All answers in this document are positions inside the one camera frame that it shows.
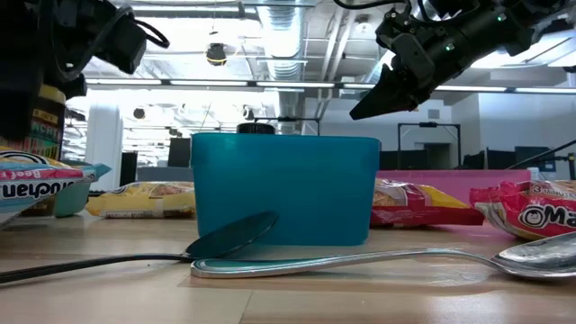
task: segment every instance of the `metal spoon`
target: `metal spoon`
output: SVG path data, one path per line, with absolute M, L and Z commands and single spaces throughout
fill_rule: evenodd
M 253 216 L 248 216 L 198 238 L 186 248 L 185 252 L 181 254 L 153 253 L 107 256 L 57 265 L 44 265 L 27 269 L 6 271 L 0 273 L 0 284 L 127 261 L 173 260 L 192 262 L 196 259 L 206 257 L 224 257 L 242 249 L 262 235 L 266 234 L 275 225 L 277 220 L 278 216 L 273 212 L 262 212 Z
M 351 266 L 412 257 L 463 258 L 489 266 L 504 274 L 522 278 L 554 279 L 574 277 L 576 276 L 576 232 L 511 247 L 490 259 L 454 249 L 426 248 L 298 260 L 196 260 L 192 262 L 192 275 L 204 278 L 249 278 L 288 275 L 337 266 Z

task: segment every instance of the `table surface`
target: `table surface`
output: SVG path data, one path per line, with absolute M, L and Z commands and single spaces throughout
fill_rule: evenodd
M 21 219 L 0 232 L 0 271 L 139 252 L 179 253 L 193 220 Z M 247 247 L 236 257 L 406 248 L 490 256 L 517 244 L 488 227 L 373 229 L 362 247 Z M 140 261 L 0 286 L 7 323 L 574 323 L 576 283 L 526 283 L 463 260 L 421 258 L 255 279 L 199 279 Z

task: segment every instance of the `pink box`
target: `pink box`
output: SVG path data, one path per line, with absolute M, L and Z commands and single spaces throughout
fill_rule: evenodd
M 529 181 L 528 170 L 421 170 L 380 171 L 382 179 L 417 185 L 431 185 L 450 194 L 463 203 L 470 204 L 470 189 L 499 185 L 502 181 L 513 183 Z

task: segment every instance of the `black spoon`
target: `black spoon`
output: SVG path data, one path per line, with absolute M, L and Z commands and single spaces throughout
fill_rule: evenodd
M 21 270 L 6 271 L 0 273 L 0 284 L 127 261 L 173 260 L 192 262 L 196 259 L 224 257 L 242 249 L 262 235 L 266 234 L 275 225 L 277 220 L 278 216 L 270 211 L 248 216 L 198 238 L 186 248 L 184 253 L 181 254 L 151 253 L 107 256 L 57 265 L 44 265 Z

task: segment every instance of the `ramen packet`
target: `ramen packet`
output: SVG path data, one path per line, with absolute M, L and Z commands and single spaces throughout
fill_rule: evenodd
M 470 201 L 494 227 L 523 239 L 576 230 L 576 181 L 502 182 L 472 189 Z
M 95 182 L 109 171 L 103 164 L 75 169 L 46 157 L 0 147 L 0 228 L 64 188 Z
M 192 182 L 140 182 L 90 198 L 86 209 L 111 219 L 195 218 Z
M 483 221 L 481 212 L 429 185 L 376 179 L 371 225 L 482 225 Z

